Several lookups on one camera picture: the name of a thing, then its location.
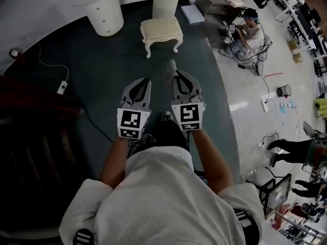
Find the person's right forearm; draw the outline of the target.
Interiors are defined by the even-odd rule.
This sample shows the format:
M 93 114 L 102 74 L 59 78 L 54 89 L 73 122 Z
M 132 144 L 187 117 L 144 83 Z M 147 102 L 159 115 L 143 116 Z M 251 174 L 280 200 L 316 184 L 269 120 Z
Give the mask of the person's right forearm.
M 210 189 L 219 194 L 232 186 L 233 180 L 228 164 L 207 132 L 204 129 L 194 130 L 192 136 Z

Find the person's black trousers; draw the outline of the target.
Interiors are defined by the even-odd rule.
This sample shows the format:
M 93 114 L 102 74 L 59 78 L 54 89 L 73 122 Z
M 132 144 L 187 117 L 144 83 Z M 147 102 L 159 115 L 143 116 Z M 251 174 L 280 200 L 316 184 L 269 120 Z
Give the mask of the person's black trousers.
M 175 122 L 159 122 L 151 135 L 155 138 L 156 144 L 149 148 L 138 146 L 131 155 L 127 155 L 126 164 L 167 158 L 177 158 L 186 162 L 191 160 L 186 138 Z

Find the cream upholstered footstool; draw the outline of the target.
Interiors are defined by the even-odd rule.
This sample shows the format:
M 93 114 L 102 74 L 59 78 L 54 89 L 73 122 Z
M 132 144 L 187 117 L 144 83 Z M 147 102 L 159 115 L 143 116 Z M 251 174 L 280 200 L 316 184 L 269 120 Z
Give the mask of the cream upholstered footstool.
M 183 33 L 177 18 L 153 18 L 141 22 L 140 32 L 143 36 L 142 42 L 147 52 L 146 58 L 151 57 L 150 47 L 157 42 L 176 40 L 173 52 L 178 52 L 178 47 L 183 43 Z

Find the black shopping basket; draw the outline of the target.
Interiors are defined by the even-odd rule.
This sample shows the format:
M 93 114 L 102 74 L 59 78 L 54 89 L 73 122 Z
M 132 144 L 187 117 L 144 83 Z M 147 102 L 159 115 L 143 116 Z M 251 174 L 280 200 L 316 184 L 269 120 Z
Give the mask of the black shopping basket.
M 291 174 L 287 174 L 284 177 L 273 176 L 264 185 L 257 187 L 265 216 L 275 211 L 288 199 L 291 180 Z

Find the gray shelf unit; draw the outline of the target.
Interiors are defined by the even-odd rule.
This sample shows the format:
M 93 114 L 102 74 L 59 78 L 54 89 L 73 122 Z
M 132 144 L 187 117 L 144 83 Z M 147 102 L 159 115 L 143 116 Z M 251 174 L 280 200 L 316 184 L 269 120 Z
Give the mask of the gray shelf unit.
M 228 15 L 236 14 L 241 9 L 246 8 L 246 4 L 242 7 L 234 8 L 226 0 L 195 0 L 195 5 L 203 16 L 207 14 Z

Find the white flat box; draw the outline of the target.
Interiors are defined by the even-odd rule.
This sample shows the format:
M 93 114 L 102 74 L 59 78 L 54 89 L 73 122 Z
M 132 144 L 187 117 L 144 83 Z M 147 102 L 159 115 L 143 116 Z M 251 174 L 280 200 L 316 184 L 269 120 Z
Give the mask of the white flat box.
M 188 20 L 189 24 L 205 22 L 205 18 L 202 13 L 198 10 L 196 5 L 181 6 L 181 10 Z

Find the person's left forearm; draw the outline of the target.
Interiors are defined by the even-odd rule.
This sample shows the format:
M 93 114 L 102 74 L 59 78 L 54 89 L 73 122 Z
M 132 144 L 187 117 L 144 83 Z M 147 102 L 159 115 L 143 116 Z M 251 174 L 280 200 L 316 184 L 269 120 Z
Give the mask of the person's left forearm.
M 101 170 L 99 180 L 115 189 L 125 177 L 125 167 L 128 152 L 128 139 L 116 137 L 105 163 Z

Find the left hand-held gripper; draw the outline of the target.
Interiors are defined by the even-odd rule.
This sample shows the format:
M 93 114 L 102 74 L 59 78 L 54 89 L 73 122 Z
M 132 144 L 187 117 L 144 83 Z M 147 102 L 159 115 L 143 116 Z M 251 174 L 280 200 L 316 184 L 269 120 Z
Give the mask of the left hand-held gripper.
M 152 113 L 149 109 L 151 87 L 150 79 L 140 78 L 124 89 L 116 115 L 121 138 L 141 139 Z

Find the round waste bin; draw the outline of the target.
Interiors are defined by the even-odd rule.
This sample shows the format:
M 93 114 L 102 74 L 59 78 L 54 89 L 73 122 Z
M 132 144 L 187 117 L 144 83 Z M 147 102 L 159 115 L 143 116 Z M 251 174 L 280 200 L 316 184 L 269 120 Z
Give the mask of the round waste bin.
M 292 94 L 292 90 L 289 84 L 286 84 L 284 86 L 278 87 L 276 90 L 276 94 L 278 97 L 285 97 L 288 98 Z

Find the gray wiping cloth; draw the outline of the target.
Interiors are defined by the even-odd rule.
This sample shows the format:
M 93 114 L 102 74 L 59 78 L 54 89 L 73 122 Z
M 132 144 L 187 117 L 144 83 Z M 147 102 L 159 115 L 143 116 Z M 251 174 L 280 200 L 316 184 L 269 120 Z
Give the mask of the gray wiping cloth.
M 166 86 L 169 86 L 172 83 L 173 78 L 177 76 L 176 70 L 176 62 L 175 60 L 171 59 L 163 75 L 163 82 Z

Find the person's white t-shirt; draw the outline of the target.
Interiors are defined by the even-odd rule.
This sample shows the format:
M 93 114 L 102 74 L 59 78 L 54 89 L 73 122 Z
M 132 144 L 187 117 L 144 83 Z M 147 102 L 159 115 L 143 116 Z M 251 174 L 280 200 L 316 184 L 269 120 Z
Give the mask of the person's white t-shirt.
M 85 180 L 59 227 L 65 245 L 80 230 L 96 245 L 259 245 L 264 214 L 256 187 L 213 192 L 188 151 L 153 147 L 127 160 L 115 188 Z

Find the white office desks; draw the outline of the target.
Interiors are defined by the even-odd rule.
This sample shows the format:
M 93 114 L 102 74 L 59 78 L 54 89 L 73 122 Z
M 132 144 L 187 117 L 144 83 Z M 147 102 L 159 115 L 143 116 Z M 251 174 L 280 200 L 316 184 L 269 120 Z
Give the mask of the white office desks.
M 312 51 L 314 60 L 318 61 L 327 57 L 327 40 L 318 26 L 321 18 L 315 9 L 310 9 L 305 0 L 278 0 L 285 9 L 275 17 L 283 22 L 291 18 L 287 29 L 293 34 L 294 45 L 290 46 L 292 55 L 302 51 Z

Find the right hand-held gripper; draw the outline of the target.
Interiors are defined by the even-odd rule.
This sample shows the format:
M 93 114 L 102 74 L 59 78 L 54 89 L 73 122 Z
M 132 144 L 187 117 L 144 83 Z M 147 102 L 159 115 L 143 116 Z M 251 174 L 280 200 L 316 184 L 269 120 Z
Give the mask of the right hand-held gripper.
M 202 129 L 206 103 L 203 101 L 199 82 L 189 73 L 175 70 L 172 77 L 172 95 L 171 107 L 180 129 L 182 131 Z

